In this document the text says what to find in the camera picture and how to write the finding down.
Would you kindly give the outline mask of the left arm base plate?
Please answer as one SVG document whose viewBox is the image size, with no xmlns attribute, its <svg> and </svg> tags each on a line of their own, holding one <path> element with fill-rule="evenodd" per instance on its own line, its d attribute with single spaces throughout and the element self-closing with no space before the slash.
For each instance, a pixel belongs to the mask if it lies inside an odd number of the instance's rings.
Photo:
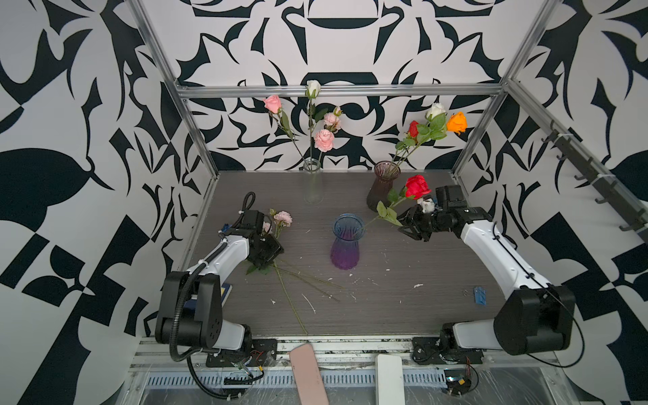
<svg viewBox="0 0 648 405">
<path fill-rule="evenodd" d="M 206 366 L 208 368 L 264 366 L 274 361 L 277 351 L 277 339 L 253 339 L 244 342 L 241 350 L 209 351 Z"/>
</svg>

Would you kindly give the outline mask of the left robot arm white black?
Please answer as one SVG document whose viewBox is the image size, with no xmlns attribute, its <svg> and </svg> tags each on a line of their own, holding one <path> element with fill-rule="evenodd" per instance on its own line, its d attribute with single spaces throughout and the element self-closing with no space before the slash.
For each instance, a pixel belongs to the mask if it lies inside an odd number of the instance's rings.
<svg viewBox="0 0 648 405">
<path fill-rule="evenodd" d="M 200 380 L 192 361 L 194 354 L 216 352 L 245 371 L 246 362 L 251 359 L 251 329 L 224 319 L 221 289 L 241 263 L 267 268 L 284 252 L 271 231 L 264 229 L 269 223 L 266 214 L 252 208 L 255 201 L 256 194 L 248 192 L 234 224 L 219 232 L 217 246 L 190 268 L 166 276 L 157 313 L 156 342 L 168 346 L 173 361 L 187 364 L 192 379 L 204 394 L 220 401 L 241 398 L 265 375 L 263 370 L 256 376 L 248 373 L 240 382 L 243 389 L 216 391 Z"/>
</svg>

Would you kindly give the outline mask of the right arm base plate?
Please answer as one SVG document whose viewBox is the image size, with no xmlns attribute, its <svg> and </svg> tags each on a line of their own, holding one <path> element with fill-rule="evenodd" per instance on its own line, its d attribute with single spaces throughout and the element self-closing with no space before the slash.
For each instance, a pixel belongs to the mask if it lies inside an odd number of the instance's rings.
<svg viewBox="0 0 648 405">
<path fill-rule="evenodd" d="M 411 359 L 420 366 L 483 364 L 482 350 L 460 348 L 452 337 L 414 337 L 412 344 Z"/>
</svg>

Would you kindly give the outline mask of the clear glass vase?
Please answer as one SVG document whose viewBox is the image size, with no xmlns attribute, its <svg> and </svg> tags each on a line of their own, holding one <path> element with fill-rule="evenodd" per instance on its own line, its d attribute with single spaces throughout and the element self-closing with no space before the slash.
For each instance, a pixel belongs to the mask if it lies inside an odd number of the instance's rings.
<svg viewBox="0 0 648 405">
<path fill-rule="evenodd" d="M 315 158 L 306 158 L 302 173 L 304 174 L 304 200 L 307 204 L 319 204 L 323 200 L 322 165 Z"/>
</svg>

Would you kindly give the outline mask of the pink carnation stem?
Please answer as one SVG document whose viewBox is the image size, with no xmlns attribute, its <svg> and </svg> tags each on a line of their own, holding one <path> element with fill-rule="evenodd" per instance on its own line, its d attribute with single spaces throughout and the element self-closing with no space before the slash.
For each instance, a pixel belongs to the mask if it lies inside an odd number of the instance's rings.
<svg viewBox="0 0 648 405">
<path fill-rule="evenodd" d="M 293 217 L 289 212 L 284 210 L 277 211 L 275 209 L 269 209 L 268 213 L 264 214 L 263 217 L 263 227 L 261 232 L 262 241 L 269 241 L 270 237 L 273 237 L 275 240 L 278 241 L 280 239 L 282 232 L 285 229 L 290 228 L 293 222 L 294 222 Z M 251 262 L 249 262 L 249 265 L 247 266 L 246 269 L 246 275 L 253 274 L 253 273 L 260 273 L 264 275 L 273 273 L 277 276 L 281 291 L 283 292 L 283 295 L 285 296 L 285 299 L 287 300 L 288 305 L 290 306 L 290 310 L 295 316 L 295 320 L 297 320 L 298 325 L 300 326 L 300 330 L 303 332 L 303 334 L 305 334 L 305 336 L 308 336 L 309 332 L 306 328 L 305 323 L 302 321 L 298 310 L 295 307 L 295 304 L 292 300 L 290 293 L 288 292 L 285 283 L 285 276 L 289 276 L 290 278 L 299 280 L 301 283 L 304 283 L 305 285 L 311 287 L 320 295 L 328 298 L 329 300 L 332 300 L 333 302 L 337 302 L 337 303 L 340 302 L 338 297 L 336 297 L 334 294 L 330 293 L 329 291 L 324 290 L 323 288 L 320 287 L 320 285 L 326 285 L 327 287 L 334 287 L 338 290 L 342 290 L 343 289 L 342 286 L 336 285 L 331 280 L 324 280 L 321 278 L 317 278 L 313 275 L 310 275 L 309 273 L 304 273 L 299 268 L 294 266 L 292 263 L 289 263 L 286 259 L 275 258 L 271 261 L 270 264 L 263 265 L 263 266 L 254 265 Z"/>
</svg>

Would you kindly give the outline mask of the blue purple glass vase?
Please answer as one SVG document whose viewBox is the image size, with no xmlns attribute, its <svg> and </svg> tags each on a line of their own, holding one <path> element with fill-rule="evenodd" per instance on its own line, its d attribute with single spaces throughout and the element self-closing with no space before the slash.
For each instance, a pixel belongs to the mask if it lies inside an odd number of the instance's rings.
<svg viewBox="0 0 648 405">
<path fill-rule="evenodd" d="M 335 241 L 330 259 L 335 268 L 351 270 L 359 263 L 359 241 L 365 234 L 365 223 L 355 214 L 342 214 L 333 224 Z"/>
</svg>

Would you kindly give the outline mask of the white rose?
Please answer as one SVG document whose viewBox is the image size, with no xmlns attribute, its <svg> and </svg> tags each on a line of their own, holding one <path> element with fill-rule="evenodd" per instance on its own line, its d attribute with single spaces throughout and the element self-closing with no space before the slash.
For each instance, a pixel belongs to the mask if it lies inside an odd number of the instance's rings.
<svg viewBox="0 0 648 405">
<path fill-rule="evenodd" d="M 415 151 L 427 143 L 445 138 L 447 136 L 447 119 L 446 108 L 440 103 L 434 103 L 425 113 L 423 121 L 418 122 L 418 146 Z"/>
<path fill-rule="evenodd" d="M 308 130 L 309 130 L 309 155 L 308 159 L 305 160 L 305 173 L 312 175 L 315 173 L 317 170 L 315 168 L 315 159 L 313 156 L 314 152 L 314 147 L 315 147 L 315 135 L 314 131 L 317 126 L 317 123 L 319 123 L 319 120 L 317 119 L 316 112 L 317 112 L 317 106 L 315 104 L 315 100 L 317 99 L 317 96 L 321 93 L 322 86 L 317 80 L 308 80 L 306 82 L 306 90 L 305 90 L 305 95 L 308 99 L 308 106 L 307 106 L 307 114 L 308 114 Z"/>
</svg>

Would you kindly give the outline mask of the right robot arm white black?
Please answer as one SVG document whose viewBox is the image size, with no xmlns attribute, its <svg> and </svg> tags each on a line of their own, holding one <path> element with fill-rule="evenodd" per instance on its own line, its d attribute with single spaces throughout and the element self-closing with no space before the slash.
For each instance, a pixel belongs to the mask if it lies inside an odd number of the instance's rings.
<svg viewBox="0 0 648 405">
<path fill-rule="evenodd" d="M 429 241 L 440 232 L 451 232 L 470 247 L 499 285 L 506 302 L 495 318 L 445 324 L 435 342 L 415 339 L 413 361 L 468 364 L 486 350 L 526 355 L 568 349 L 572 332 L 581 329 L 575 320 L 575 295 L 553 285 L 512 247 L 491 215 L 471 207 L 459 186 L 439 187 L 410 182 L 390 199 L 415 205 L 396 217 L 398 229 L 415 241 Z"/>
</svg>

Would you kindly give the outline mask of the orange rose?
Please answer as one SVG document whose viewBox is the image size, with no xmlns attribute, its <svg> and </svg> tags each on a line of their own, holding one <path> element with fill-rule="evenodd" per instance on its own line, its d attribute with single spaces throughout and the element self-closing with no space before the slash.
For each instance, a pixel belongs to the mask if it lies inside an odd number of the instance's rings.
<svg viewBox="0 0 648 405">
<path fill-rule="evenodd" d="M 457 135 L 465 133 L 467 130 L 467 118 L 462 112 L 448 116 L 447 113 L 447 135 L 448 133 L 455 133 Z"/>
</svg>

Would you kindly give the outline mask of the dark red glass vase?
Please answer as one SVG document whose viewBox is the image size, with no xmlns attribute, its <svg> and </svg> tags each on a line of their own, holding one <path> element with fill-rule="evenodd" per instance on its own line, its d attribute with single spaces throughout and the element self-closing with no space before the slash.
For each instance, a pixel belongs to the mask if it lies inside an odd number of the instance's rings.
<svg viewBox="0 0 648 405">
<path fill-rule="evenodd" d="M 393 182 L 400 176 L 400 168 L 392 161 L 381 161 L 374 166 L 375 180 L 366 198 L 367 207 L 377 212 L 379 202 L 387 205 L 388 194 L 393 188 Z"/>
</svg>

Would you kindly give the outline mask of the pink rose single stem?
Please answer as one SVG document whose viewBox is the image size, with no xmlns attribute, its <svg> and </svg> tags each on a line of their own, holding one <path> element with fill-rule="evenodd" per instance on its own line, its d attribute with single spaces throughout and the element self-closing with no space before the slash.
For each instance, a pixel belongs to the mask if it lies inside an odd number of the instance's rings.
<svg viewBox="0 0 648 405">
<path fill-rule="evenodd" d="M 273 94 L 263 100 L 264 107 L 268 111 L 268 115 L 277 123 L 280 128 L 290 139 L 290 142 L 295 147 L 297 153 L 300 155 L 300 161 L 305 161 L 305 155 L 297 144 L 295 134 L 290 126 L 288 114 L 285 112 L 281 99 Z"/>
</svg>

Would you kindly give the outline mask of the dark red rose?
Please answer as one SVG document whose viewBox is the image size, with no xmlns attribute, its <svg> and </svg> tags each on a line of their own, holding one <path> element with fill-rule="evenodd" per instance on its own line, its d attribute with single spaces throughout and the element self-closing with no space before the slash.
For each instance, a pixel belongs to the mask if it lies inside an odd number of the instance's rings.
<svg viewBox="0 0 648 405">
<path fill-rule="evenodd" d="M 400 215 L 396 212 L 396 207 L 406 200 L 412 200 L 417 203 L 419 199 L 426 196 L 431 197 L 431 190 L 425 178 L 422 175 L 414 175 L 413 177 L 408 178 L 405 185 L 399 191 L 393 188 L 391 189 L 388 194 L 389 203 L 387 205 L 379 202 L 376 217 L 365 224 L 364 229 L 366 229 L 370 224 L 376 222 L 378 219 L 401 228 L 405 227 L 405 222 L 409 218 L 413 219 L 415 214 L 423 214 L 421 207 L 417 204 L 411 210 Z"/>
</svg>

